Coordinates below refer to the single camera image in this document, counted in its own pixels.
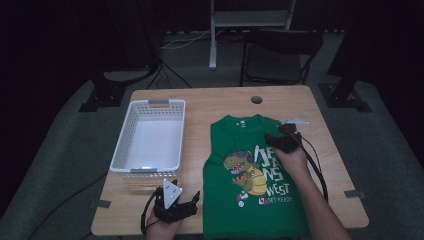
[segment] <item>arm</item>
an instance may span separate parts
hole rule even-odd
[[[274,152],[300,191],[312,237],[314,239],[351,239],[312,180],[303,150],[297,148],[294,152],[286,154],[274,148]]]

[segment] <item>wooden table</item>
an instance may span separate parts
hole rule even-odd
[[[260,96],[263,102],[252,103],[253,96]],[[182,176],[178,183],[183,187],[185,196],[182,196],[180,202],[191,198],[196,191],[201,191],[200,201],[197,204],[198,213],[185,219],[179,229],[180,234],[203,232],[202,169],[211,152],[210,125],[227,114],[234,117],[261,114],[274,119],[296,117],[308,120],[309,124],[298,124],[297,128],[318,153],[331,207],[346,228],[368,225],[368,216],[360,199],[345,196],[344,191],[354,190],[355,187],[308,87],[140,90],[133,93],[131,100],[172,98],[186,101]],[[312,168],[311,173],[321,188]],[[91,229],[93,234],[101,236],[141,234],[140,215],[149,197],[148,194],[132,191],[124,179],[109,172],[100,199],[110,201],[111,204],[109,208],[97,208]]]

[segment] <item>white plastic basket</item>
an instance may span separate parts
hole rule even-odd
[[[184,121],[184,100],[132,101],[110,170],[125,178],[179,177]]]

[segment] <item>table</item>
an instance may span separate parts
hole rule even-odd
[[[263,102],[252,103],[253,96],[260,96]],[[178,185],[183,187],[187,199],[198,190],[201,191],[197,215],[184,221],[179,234],[203,232],[202,169],[211,149],[210,125],[227,114],[234,117],[261,114],[274,119],[296,117],[308,120],[309,124],[298,124],[297,128],[314,145],[318,153],[328,187],[330,206],[346,228],[368,225],[368,216],[360,199],[345,196],[345,191],[354,190],[355,187],[307,86],[140,90],[133,93],[131,100],[171,98],[186,101],[182,176]],[[315,183],[321,188],[312,168],[310,170]],[[131,191],[123,178],[109,172],[100,200],[110,201],[111,204],[109,208],[97,208],[91,229],[93,234],[99,236],[141,234],[140,216],[149,197],[150,195]]]
[[[296,0],[290,0],[287,10],[267,11],[215,11],[215,0],[211,0],[211,47],[209,69],[216,69],[216,27],[284,27],[290,29]]]

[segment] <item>person's forearm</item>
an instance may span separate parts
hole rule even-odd
[[[309,173],[295,176],[293,180],[302,196],[312,237],[318,240],[351,239]]]

